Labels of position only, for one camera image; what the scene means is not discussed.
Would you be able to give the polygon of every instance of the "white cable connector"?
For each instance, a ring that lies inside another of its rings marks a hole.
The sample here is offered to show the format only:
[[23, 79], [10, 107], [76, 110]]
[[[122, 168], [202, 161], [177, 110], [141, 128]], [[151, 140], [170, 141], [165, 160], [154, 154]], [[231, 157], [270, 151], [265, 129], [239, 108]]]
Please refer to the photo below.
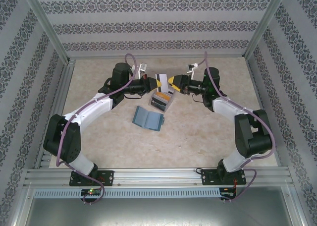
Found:
[[198, 68], [198, 63], [194, 63], [194, 64], [189, 64], [188, 65], [188, 69], [189, 69], [189, 71], [187, 72], [187, 73], [191, 73], [192, 74], [192, 76], [191, 76], [191, 79], [193, 80], [193, 78], [194, 78], [194, 70], [195, 69], [197, 69]]
[[147, 64], [146, 63], [141, 63], [138, 67], [137, 67], [137, 75], [135, 75], [135, 79], [141, 79], [141, 74], [145, 73], [147, 69]]

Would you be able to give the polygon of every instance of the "damask pattern wall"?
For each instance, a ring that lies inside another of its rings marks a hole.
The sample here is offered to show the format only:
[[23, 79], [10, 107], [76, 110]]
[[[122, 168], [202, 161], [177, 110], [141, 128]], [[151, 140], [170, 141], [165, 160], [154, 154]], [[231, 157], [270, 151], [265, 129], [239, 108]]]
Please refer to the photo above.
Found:
[[241, 55], [270, 0], [39, 0], [70, 57]]
[[317, 0], [282, 0], [248, 60], [309, 225], [317, 225]]
[[34, 167], [64, 63], [26, 0], [0, 0], [0, 226]]

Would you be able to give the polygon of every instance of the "beige floor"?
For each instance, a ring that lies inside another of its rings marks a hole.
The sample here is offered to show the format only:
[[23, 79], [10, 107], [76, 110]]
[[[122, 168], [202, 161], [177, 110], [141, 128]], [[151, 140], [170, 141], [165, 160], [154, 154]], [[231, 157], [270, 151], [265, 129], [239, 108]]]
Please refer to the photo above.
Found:
[[[90, 100], [101, 88], [117, 62], [123, 59], [78, 60], [71, 80], [64, 113]], [[168, 77], [186, 74], [187, 64], [200, 59], [138, 59], [148, 64], [147, 74], [166, 73]], [[219, 69], [220, 88], [231, 99], [257, 110], [259, 104], [244, 58], [209, 58]], [[195, 72], [202, 80], [205, 67]], [[138, 105], [148, 105], [151, 94], [141, 100], [122, 101], [93, 122], [82, 135], [82, 151], [100, 168], [187, 168], [215, 167], [235, 148], [234, 126], [226, 118], [209, 111], [191, 96], [176, 93], [165, 113], [160, 132], [142, 129], [132, 123]], [[274, 156], [249, 166], [276, 166]]]

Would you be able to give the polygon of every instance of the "ventilated metal panel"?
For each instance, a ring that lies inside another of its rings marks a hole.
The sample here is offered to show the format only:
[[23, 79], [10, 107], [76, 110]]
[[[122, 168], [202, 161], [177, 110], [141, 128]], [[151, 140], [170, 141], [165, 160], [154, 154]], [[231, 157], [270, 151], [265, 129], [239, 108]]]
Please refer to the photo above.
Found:
[[[81, 189], [39, 189], [37, 199], [80, 198]], [[206, 198], [220, 197], [219, 188], [184, 188], [184, 189], [106, 189], [104, 198]]]

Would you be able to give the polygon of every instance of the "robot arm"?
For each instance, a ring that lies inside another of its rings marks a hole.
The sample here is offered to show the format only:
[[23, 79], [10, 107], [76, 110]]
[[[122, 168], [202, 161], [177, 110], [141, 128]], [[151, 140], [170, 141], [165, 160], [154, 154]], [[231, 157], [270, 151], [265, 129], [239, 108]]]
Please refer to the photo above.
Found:
[[[123, 100], [124, 94], [137, 94], [142, 96], [160, 86], [160, 82], [156, 79], [143, 75], [140, 79], [133, 80], [131, 84], [122, 91], [105, 97], [106, 94], [124, 86], [129, 81], [131, 73], [131, 67], [128, 64], [117, 63], [113, 69], [112, 77], [105, 82], [104, 86], [87, 103], [91, 101], [95, 102], [76, 115], [68, 126], [60, 158], [85, 175], [90, 175], [94, 178], [93, 175], [98, 170], [97, 165], [91, 162], [81, 151], [81, 134], [87, 126], [102, 114], [115, 108]], [[55, 114], [51, 117], [44, 139], [43, 147], [45, 150], [57, 156], [61, 133], [66, 123], [82, 107], [64, 116]]]
[[[209, 67], [209, 70], [214, 83], [220, 89], [218, 69]], [[228, 172], [240, 170], [241, 165], [249, 159], [272, 149], [269, 133], [264, 126], [243, 110], [236, 108], [233, 104], [221, 98], [209, 79], [207, 69], [205, 69], [203, 81], [193, 80], [191, 76], [187, 75], [177, 75], [170, 78], [168, 82], [175, 90], [182, 94], [189, 95], [193, 93], [195, 95], [202, 95], [206, 108], [234, 122], [236, 149], [228, 157], [220, 160], [217, 168], [220, 178], [224, 177]], [[269, 126], [265, 111], [248, 110], [260, 117]]]

